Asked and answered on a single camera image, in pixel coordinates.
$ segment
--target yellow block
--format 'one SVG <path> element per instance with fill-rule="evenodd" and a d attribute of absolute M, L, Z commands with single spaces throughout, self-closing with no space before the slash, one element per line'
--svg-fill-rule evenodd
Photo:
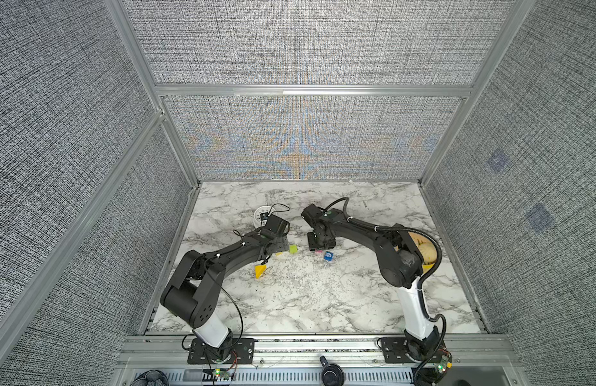
<path fill-rule="evenodd" d="M 263 271 L 266 270 L 266 265 L 256 266 L 256 279 L 259 279 L 263 275 Z"/>
<path fill-rule="evenodd" d="M 435 264 L 422 264 L 422 271 L 424 273 L 426 273 L 426 271 L 430 270 L 431 268 L 433 268 Z"/>

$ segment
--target aluminum frame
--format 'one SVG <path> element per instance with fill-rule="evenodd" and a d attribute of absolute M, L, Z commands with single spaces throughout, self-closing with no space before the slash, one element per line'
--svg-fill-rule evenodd
<path fill-rule="evenodd" d="M 467 301 L 469 302 L 472 311 L 475 310 L 474 316 L 476 321 L 478 322 L 478 326 L 481 328 L 481 330 L 484 330 L 485 332 L 492 330 L 492 328 L 488 324 L 488 321 L 484 318 L 484 311 L 480 306 L 480 303 L 478 302 L 478 298 L 476 297 L 474 287 L 472 286 L 470 279 L 467 277 L 467 273 L 463 268 L 461 260 L 458 258 L 458 254 L 456 253 L 456 249 L 454 248 L 454 245 L 452 244 L 452 241 L 448 236 L 448 232 L 446 232 L 446 228 L 442 224 L 441 220 L 439 220 L 437 213 L 433 210 L 433 205 L 431 205 L 431 202 L 429 201 L 429 197 L 427 196 L 424 187 L 418 184 L 418 189 L 420 190 L 420 195 L 422 196 L 425 202 L 426 209 L 429 211 L 431 219 L 435 224 L 435 228 L 438 230 L 438 234 L 442 239 L 444 249 L 448 253 L 448 258 L 452 263 L 452 268 L 454 269 L 456 277 L 458 278 L 458 281 L 461 284 L 461 288 L 463 288 L 465 297 L 467 298 Z"/>
<path fill-rule="evenodd" d="M 473 92 L 470 97 L 463 100 L 456 110 L 455 116 L 452 118 L 450 126 L 441 136 L 435 150 L 431 153 L 431 157 L 426 163 L 420 181 L 423 186 L 428 185 L 433 174 L 444 159 L 444 156 L 450 149 L 463 124 L 472 112 L 476 102 L 480 98 L 480 94 L 484 91 L 491 76 L 495 73 L 495 69 L 502 60 L 506 50 L 510 46 L 512 39 L 514 39 L 521 24 L 527 17 L 527 14 L 534 7 L 535 0 L 517 0 L 510 10 L 510 14 L 503 23 L 500 32 L 495 38 L 495 42 L 484 58 L 483 63 L 478 71 L 478 74 L 473 83 Z"/>
<path fill-rule="evenodd" d="M 321 367 L 319 355 L 342 367 L 407 367 L 410 364 L 386 364 L 376 340 L 402 334 L 250 334 L 256 339 L 254 364 L 282 368 Z M 110 384 L 123 386 L 132 381 L 136 369 L 202 368 L 186 364 L 181 348 L 183 335 L 129 336 Z M 454 366 L 501 366 L 511 383 L 526 382 L 521 363 L 507 336 L 499 334 L 447 334 L 446 346 L 454 355 Z"/>
<path fill-rule="evenodd" d="M 154 77 L 150 70 L 150 66 L 148 65 L 148 60 L 146 60 L 146 56 L 142 51 L 141 45 L 135 37 L 131 20 L 124 10 L 124 6 L 120 0 L 104 0 L 104 3 L 105 8 L 107 8 L 109 15 L 118 30 L 118 35 L 120 35 L 124 48 L 131 58 L 133 67 L 135 67 L 135 71 L 140 76 L 140 81 L 146 90 L 150 103 L 152 103 L 155 109 L 161 109 L 166 117 L 169 117 L 169 119 L 166 119 L 163 122 L 163 129 L 165 130 L 170 146 L 176 155 L 176 159 L 178 159 L 178 163 L 180 164 L 187 181 L 189 181 L 192 187 L 195 187 L 199 182 L 195 166 L 193 165 L 193 162 L 191 162 L 185 144 L 182 139 L 180 139 L 176 127 L 173 125 L 169 112 L 163 105 L 161 98 L 154 91 Z"/>
<path fill-rule="evenodd" d="M 148 119 L 144 128 L 124 151 L 88 204 L 0 321 L 0 367 L 146 147 L 155 129 L 160 125 L 161 117 L 161 110 L 157 110 Z"/>
<path fill-rule="evenodd" d="M 403 183 L 418 183 L 418 179 L 413 180 L 295 180 L 295 179 L 255 179 L 255 180 L 206 180 L 201 182 L 403 182 Z"/>
<path fill-rule="evenodd" d="M 158 276 L 157 284 L 154 286 L 154 292 L 152 293 L 152 296 L 148 302 L 148 306 L 146 307 L 146 311 L 144 312 L 144 318 L 140 323 L 140 328 L 138 329 L 139 335 L 144 335 L 148 329 L 153 312 L 161 299 L 162 290 L 165 288 L 165 285 L 169 280 L 171 268 L 173 267 L 174 261 L 176 260 L 176 255 L 180 249 L 180 244 L 185 237 L 186 227 L 189 224 L 189 220 L 191 219 L 191 213 L 193 212 L 193 207 L 195 206 L 195 202 L 197 201 L 200 190 L 201 184 L 195 186 L 191 192 L 189 192 L 189 197 L 187 199 L 182 216 L 180 217 L 180 223 L 176 229 L 176 234 L 174 235 L 174 238 L 171 242 L 170 250 L 167 252 L 167 256 L 165 257 L 163 269 L 161 270 L 161 274 Z"/>
<path fill-rule="evenodd" d="M 305 95 L 386 97 L 469 97 L 472 86 L 456 85 L 170 85 L 154 87 L 157 96 L 230 95 L 248 97 L 290 97 Z"/>

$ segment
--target blue sticker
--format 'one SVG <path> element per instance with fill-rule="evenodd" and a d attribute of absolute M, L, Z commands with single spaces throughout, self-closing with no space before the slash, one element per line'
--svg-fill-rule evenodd
<path fill-rule="evenodd" d="M 553 215 L 542 203 L 534 205 L 529 211 L 525 212 L 525 219 L 537 234 L 541 234 L 555 224 Z"/>
<path fill-rule="evenodd" d="M 500 173 L 508 162 L 510 162 L 510 159 L 501 149 L 496 149 L 491 157 L 487 159 L 487 164 L 491 166 L 495 173 Z"/>

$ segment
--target cable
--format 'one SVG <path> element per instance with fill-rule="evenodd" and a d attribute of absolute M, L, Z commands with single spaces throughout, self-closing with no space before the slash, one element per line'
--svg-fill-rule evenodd
<path fill-rule="evenodd" d="M 431 355 L 427 356 L 426 359 L 424 361 L 420 362 L 420 364 L 416 367 L 416 372 L 414 373 L 414 378 L 416 378 L 416 376 L 418 375 L 418 372 L 420 370 L 422 370 L 422 368 L 426 365 L 426 363 L 431 358 L 433 358 L 433 355 L 435 355 L 435 353 L 439 350 L 439 347 L 444 342 L 444 335 L 446 334 L 446 318 L 442 314 L 435 315 L 435 318 L 442 320 L 442 333 L 439 335 L 439 340 L 438 340 L 437 345 L 435 346 L 435 350 L 433 350 Z"/>
<path fill-rule="evenodd" d="M 285 209 L 284 211 L 273 211 L 273 210 L 272 210 L 272 208 L 274 208 L 274 207 L 275 207 L 275 205 L 281 205 L 281 206 L 284 206 L 284 207 L 286 207 L 287 209 Z M 289 210 L 290 210 L 290 209 L 291 209 L 291 208 L 290 208 L 289 206 L 285 205 L 285 204 L 281 204 L 281 203 L 274 203 L 274 204 L 272 204 L 272 205 L 270 206 L 270 213 L 268 213 L 268 215 L 270 216 L 272 213 L 282 213 L 282 212 L 289 212 Z"/>
<path fill-rule="evenodd" d="M 182 341 L 182 342 L 180 342 L 180 345 L 182 346 L 182 348 L 183 348 L 183 350 L 184 350 L 184 351 L 191 351 L 191 347 L 189 347 L 189 348 L 186 348 L 186 347 L 185 347 L 185 339 L 186 339 L 186 337 L 187 337 L 187 336 L 189 336 L 189 335 L 193 335 L 193 334 L 186 334 L 186 335 L 183 337 L 183 341 Z"/>
<path fill-rule="evenodd" d="M 215 282 L 215 284 L 217 284 L 217 286 L 219 286 L 219 288 L 224 292 L 224 294 L 231 300 L 231 302 L 234 304 L 234 307 L 236 307 L 236 311 L 238 311 L 238 316 L 240 317 L 240 336 L 238 337 L 238 339 L 236 339 L 236 341 L 227 346 L 227 347 L 218 347 L 219 350 L 227 350 L 228 348 L 232 348 L 233 346 L 237 345 L 238 342 L 240 341 L 240 339 L 242 338 L 242 333 L 244 332 L 244 320 L 242 319 L 242 313 L 240 312 L 240 308 L 238 307 L 238 305 L 236 304 L 236 302 L 234 301 L 234 298 L 231 297 L 231 295 L 229 293 L 227 293 L 227 291 L 223 288 L 222 285 L 220 285 L 214 277 L 212 277 L 212 275 L 210 275 L 210 273 L 208 272 L 208 270 L 206 270 L 206 274 L 208 274 L 208 276 L 210 276 L 210 278 L 212 279 L 213 282 Z"/>
<path fill-rule="evenodd" d="M 263 369 L 269 369 L 269 368 L 271 368 L 272 366 L 276 366 L 276 365 L 278 365 L 278 364 L 279 364 L 279 363 L 280 363 L 280 362 L 281 362 L 283 359 L 285 359 L 285 357 L 284 357 L 284 356 L 282 356 L 282 357 L 281 357 L 281 359 L 279 359 L 277 362 L 274 362 L 274 363 L 273 363 L 273 364 L 271 364 L 270 366 L 266 366 L 266 367 L 262 366 L 262 368 L 263 368 Z M 258 365 L 258 364 L 251 364 L 251 366 L 255 366 L 255 367 L 256 367 L 256 370 L 260 368 L 260 365 Z"/>
<path fill-rule="evenodd" d="M 364 362 L 366 365 L 369 365 L 369 366 L 371 366 L 371 367 L 384 367 L 384 366 L 386 366 L 386 365 L 387 365 L 387 363 L 386 363 L 386 362 L 384 362 L 384 363 L 382 363 L 382 364 L 372 364 L 372 363 L 369 363 L 369 362 L 367 362 L 366 360 L 364 360 L 364 359 L 363 359 L 361 356 L 359 356 L 358 358 L 360 358 L 360 360 L 361 360 L 361 361 L 363 361 L 363 362 Z"/>
<path fill-rule="evenodd" d="M 332 202 L 332 204 L 326 206 L 326 208 L 324 209 L 324 211 L 327 211 L 328 209 L 330 209 L 331 207 L 333 207 L 333 205 L 335 205 L 337 203 L 340 203 L 341 201 L 345 201 L 346 202 L 345 205 L 344 205 L 344 207 L 345 207 L 348 204 L 348 202 L 349 202 L 349 197 L 341 197 L 341 198 L 339 198 L 337 200 L 334 200 Z"/>
<path fill-rule="evenodd" d="M 234 378 L 236 376 L 236 373 L 238 372 L 238 354 L 236 354 L 236 352 L 234 350 L 232 350 L 231 352 L 234 353 L 234 362 L 232 363 L 232 365 L 230 366 L 229 369 L 227 369 L 227 371 L 229 372 L 231 370 L 232 367 L 235 366 L 234 368 L 234 374 L 231 375 L 231 380 L 234 381 Z"/>
<path fill-rule="evenodd" d="M 215 376 L 213 375 L 212 365 L 210 364 L 210 359 L 208 358 L 208 353 L 206 352 L 206 350 L 203 351 L 203 355 L 206 357 L 206 361 L 208 362 L 208 367 L 210 368 L 210 379 L 212 380 L 212 384 L 215 385 L 216 384 Z"/>
<path fill-rule="evenodd" d="M 215 257 L 225 256 L 225 255 L 226 255 L 226 254 L 228 254 L 228 253 L 236 252 L 236 251 L 238 251 L 240 248 L 242 248 L 243 246 L 244 246 L 244 242 L 242 242 L 242 243 L 241 243 L 239 246 L 235 247 L 233 250 L 230 250 L 230 251 L 225 251 L 225 252 L 223 252 L 223 253 L 219 253 L 219 252 L 217 252 L 217 253 L 215 253 L 215 254 L 214 254 L 214 255 L 213 255 L 211 258 L 209 258 L 208 260 L 210 260 L 210 259 L 212 259 L 212 258 L 215 258 Z"/>
<path fill-rule="evenodd" d="M 402 231 L 402 232 L 412 232 L 414 234 L 424 236 L 427 240 L 429 240 L 433 244 L 433 246 L 435 247 L 436 256 L 437 256 L 435 263 L 433 264 L 433 267 L 430 270 L 428 270 L 425 274 L 423 274 L 420 277 L 420 279 L 418 280 L 418 283 L 416 285 L 416 288 L 418 289 L 418 292 L 420 293 L 420 296 L 418 297 L 418 301 L 420 302 L 420 308 L 422 310 L 423 315 L 425 316 L 425 318 L 427 320 L 429 320 L 431 322 L 435 322 L 437 320 L 437 316 L 431 317 L 429 315 L 429 313 L 426 311 L 425 298 L 424 298 L 424 294 L 422 291 L 422 285 L 426 279 L 428 279 L 431 275 L 433 275 L 433 272 L 435 272 L 438 269 L 439 265 L 442 262 L 442 249 L 441 249 L 438 241 L 435 240 L 435 238 L 433 238 L 431 235 L 429 235 L 428 233 L 426 233 L 425 231 L 420 230 L 420 229 L 411 228 L 411 227 L 387 227 L 385 225 L 375 225 L 375 224 L 371 224 L 370 222 L 367 222 L 367 221 L 358 220 L 358 219 L 354 219 L 353 217 L 349 217 L 348 216 L 348 202 L 349 202 L 348 197 L 342 197 L 342 198 L 337 199 L 336 201 L 332 202 L 332 204 L 328 205 L 326 207 L 326 210 L 328 210 L 328 208 L 330 208 L 332 205 L 335 205 L 336 203 L 340 203 L 341 201 L 345 201 L 345 203 L 343 204 L 343 216 L 346 218 L 346 220 L 348 222 L 351 222 L 354 225 L 357 225 L 364 229 L 369 229 L 369 230 L 373 229 L 375 231 L 377 231 L 379 229 L 382 232 L 388 232 L 388 231 L 392 231 L 392 230 Z"/>

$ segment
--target black knob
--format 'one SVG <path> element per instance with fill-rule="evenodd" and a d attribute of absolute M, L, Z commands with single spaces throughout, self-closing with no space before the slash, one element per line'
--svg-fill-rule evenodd
<path fill-rule="evenodd" d="M 337 364 L 329 364 L 325 356 L 320 357 L 321 381 L 324 386 L 343 386 L 345 383 L 345 374 Z"/>

